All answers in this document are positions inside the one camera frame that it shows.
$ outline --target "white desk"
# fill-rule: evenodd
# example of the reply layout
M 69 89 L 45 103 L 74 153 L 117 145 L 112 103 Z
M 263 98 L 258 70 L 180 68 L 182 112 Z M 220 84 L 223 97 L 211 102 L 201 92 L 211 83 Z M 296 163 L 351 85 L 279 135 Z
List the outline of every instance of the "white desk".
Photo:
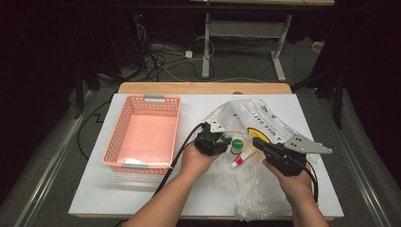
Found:
M 130 217 L 152 196 L 155 187 L 132 183 L 127 174 L 115 173 L 100 160 L 125 94 L 114 96 L 94 150 L 71 204 L 69 214 L 79 217 Z M 239 98 L 258 97 L 292 128 L 311 138 L 296 95 L 179 95 L 182 111 L 176 141 L 176 151 L 187 134 L 217 106 Z M 320 183 L 320 209 L 327 218 L 343 217 L 340 203 L 327 175 L 322 159 L 315 166 Z M 233 216 L 236 194 L 226 188 L 216 189 L 211 181 L 216 172 L 209 171 L 195 184 L 183 209 L 183 218 L 235 218 Z
M 333 6 L 334 0 L 208 0 L 207 4 L 213 3 L 237 3 L 237 4 L 264 4 L 264 5 L 286 5 L 286 6 Z M 206 13 L 204 31 L 204 54 L 202 62 L 203 78 L 209 78 L 209 61 L 211 51 L 209 48 L 210 36 L 225 37 L 255 37 L 255 38 L 278 38 L 278 45 L 275 51 L 271 51 L 271 63 L 274 66 L 277 79 L 281 82 L 286 81 L 283 67 L 280 62 L 280 54 L 286 40 L 289 24 L 292 15 L 287 15 L 283 23 L 263 23 L 263 22 L 239 22 L 239 21 L 217 21 L 210 19 L 210 13 Z

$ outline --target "human arm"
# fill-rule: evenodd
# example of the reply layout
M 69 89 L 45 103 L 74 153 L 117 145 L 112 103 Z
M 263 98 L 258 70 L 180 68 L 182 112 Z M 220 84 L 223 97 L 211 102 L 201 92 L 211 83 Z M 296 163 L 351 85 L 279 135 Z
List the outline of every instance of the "human arm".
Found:
M 217 157 L 201 154 L 193 143 L 189 144 L 183 151 L 180 173 L 136 212 L 124 227 L 176 226 L 193 185 Z
M 302 171 L 299 176 L 286 177 L 267 160 L 263 160 L 263 164 L 280 182 L 280 186 L 291 205 L 295 227 L 328 226 L 313 198 L 311 180 L 305 171 Z

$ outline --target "electrical cord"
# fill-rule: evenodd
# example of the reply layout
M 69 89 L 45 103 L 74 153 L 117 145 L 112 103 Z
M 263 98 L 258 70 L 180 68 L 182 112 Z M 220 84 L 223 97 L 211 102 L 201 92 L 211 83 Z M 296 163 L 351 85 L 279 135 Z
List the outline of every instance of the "electrical cord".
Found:
M 178 63 L 178 64 L 176 64 L 176 65 L 173 65 L 173 66 L 167 68 L 166 70 L 170 70 L 170 69 L 175 68 L 175 67 L 177 67 L 177 66 L 179 66 L 179 65 L 181 65 L 181 64 L 190 64 L 190 65 L 192 65 L 192 67 L 193 67 L 193 69 L 194 69 L 194 75 L 195 75 L 196 78 L 198 77 L 198 76 L 197 76 L 197 69 L 196 69 L 195 64 L 193 64 L 193 63 L 191 63 L 191 62 L 187 62 L 187 61 L 186 61 L 186 62 L 180 62 L 180 63 Z
M 114 225 L 114 227 L 119 226 L 120 224 L 126 222 L 127 220 L 128 220 L 128 219 L 126 218 L 126 219 L 122 219 L 122 220 L 118 221 L 118 222 Z
M 313 176 L 313 174 L 310 172 L 310 170 L 305 165 L 303 165 L 301 162 L 299 162 L 298 160 L 295 160 L 291 157 L 288 157 L 288 159 L 290 161 L 294 162 L 295 164 L 301 166 L 304 169 L 304 171 L 307 173 L 307 175 L 310 177 L 310 180 L 312 180 L 312 183 L 313 183 L 313 199 L 315 200 L 316 203 L 318 203 L 318 201 L 319 201 L 319 184 L 318 184 L 318 176 L 316 175 L 315 168 L 312 166 L 311 163 L 306 161 L 313 171 L 313 174 L 314 174 L 314 176 Z
M 171 162 L 170 168 L 168 169 L 167 173 L 165 174 L 164 178 L 162 179 L 162 181 L 160 182 L 159 186 L 157 187 L 156 191 L 154 192 L 153 196 L 156 196 L 157 193 L 160 192 L 160 190 L 162 190 L 162 188 L 165 186 L 168 177 L 170 176 L 171 172 L 174 169 L 174 166 L 177 164 L 178 159 L 180 158 L 181 154 L 183 153 L 183 150 L 186 148 L 186 146 L 188 146 L 188 140 L 191 138 L 192 134 L 201 126 L 203 126 L 204 123 L 200 123 L 199 125 L 197 125 L 186 137 L 185 141 L 183 142 L 183 145 L 181 146 L 181 148 L 179 149 L 176 157 L 174 158 L 173 162 Z
M 222 57 L 222 58 L 225 58 L 225 57 L 229 57 L 229 56 L 231 56 L 231 55 L 234 55 L 234 53 L 237 51 L 237 50 L 241 50 L 241 49 L 247 49 L 247 48 L 252 48 L 252 47 L 260 47 L 260 46 L 262 46 L 267 40 L 269 40 L 269 39 L 264 39 L 264 38 L 261 38 L 261 39 L 257 39 L 256 40 L 256 43 L 254 43 L 254 44 L 244 44 L 244 42 L 254 42 L 255 41 L 255 39 L 252 39 L 252 40 L 237 40 L 237 39 L 223 39 L 223 38 L 220 38 L 220 37 L 218 37 L 218 36 L 211 36 L 210 37 L 210 39 L 215 39 L 214 41 L 213 41 L 213 43 L 214 43 L 214 48 L 215 48 L 215 56 L 217 56 L 217 57 Z M 231 45 L 232 46 L 229 46 L 229 45 L 219 45 L 218 44 L 218 42 L 219 41 L 221 41 L 221 42 L 227 42 L 227 43 L 231 43 Z M 232 50 L 230 51 L 230 53 L 228 53 L 228 54 L 225 54 L 225 55 L 221 55 L 221 54 L 219 54 L 218 53 L 218 49 L 219 48 L 231 48 Z
M 102 108 L 103 106 L 105 106 L 106 104 L 108 104 L 108 103 L 110 103 L 110 102 L 111 102 L 111 100 L 109 99 L 109 100 L 107 100 L 106 102 L 104 102 L 103 104 L 101 104 L 99 107 L 97 107 L 97 108 L 83 121 L 82 125 L 80 125 L 80 127 L 79 127 L 79 129 L 78 129 L 78 132 L 77 132 L 77 144 L 78 144 L 78 149 L 79 149 L 79 152 L 82 154 L 82 156 L 83 156 L 86 160 L 89 160 L 89 156 L 86 155 L 85 152 L 83 151 L 83 148 L 82 148 L 82 146 L 81 146 L 81 144 L 80 144 L 80 140 L 79 140 L 79 137 L 80 137 L 80 133 L 81 133 L 81 131 L 82 131 L 82 128 L 85 126 L 85 124 L 86 124 L 86 123 L 88 122 L 88 120 L 91 118 L 91 116 L 95 115 L 96 112 L 97 112 L 98 110 L 100 110 L 100 108 Z
M 206 39 L 205 37 L 202 37 L 202 36 L 198 37 L 197 39 L 195 39 L 193 41 L 193 43 L 189 46 L 188 51 L 191 51 L 192 45 L 195 44 L 196 41 L 201 40 L 201 39 L 204 39 L 205 41 L 209 42 L 210 45 L 212 45 L 212 53 L 210 54 L 209 58 L 212 57 L 213 54 L 215 53 L 215 45 L 212 43 L 212 41 L 210 39 Z

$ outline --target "plastic bag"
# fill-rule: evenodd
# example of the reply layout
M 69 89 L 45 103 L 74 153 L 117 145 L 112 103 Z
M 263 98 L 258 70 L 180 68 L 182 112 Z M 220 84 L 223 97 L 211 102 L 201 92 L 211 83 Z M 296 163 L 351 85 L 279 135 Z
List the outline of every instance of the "plastic bag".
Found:
M 244 148 L 252 145 L 253 136 L 276 144 L 284 143 L 299 133 L 280 120 L 261 99 L 229 101 L 210 113 L 205 122 L 211 119 L 217 120 L 233 138 L 241 138 Z M 216 159 L 209 171 L 217 173 L 214 174 L 214 187 L 233 190 L 237 194 L 235 216 L 250 221 L 290 215 L 290 205 L 277 178 L 262 164 L 265 159 L 263 152 L 257 151 L 242 165 L 232 167 L 236 155 L 230 148 Z M 308 154 L 308 160 L 314 163 L 317 156 Z

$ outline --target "green bottle cap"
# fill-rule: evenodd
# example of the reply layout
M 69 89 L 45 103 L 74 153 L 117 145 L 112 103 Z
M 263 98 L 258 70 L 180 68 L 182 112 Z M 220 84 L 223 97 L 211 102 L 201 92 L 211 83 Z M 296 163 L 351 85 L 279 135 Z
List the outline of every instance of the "green bottle cap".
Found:
M 240 139 L 235 139 L 231 143 L 231 146 L 232 146 L 232 148 L 235 148 L 235 149 L 242 149 L 244 147 L 244 142 L 242 142 L 242 140 L 240 140 Z

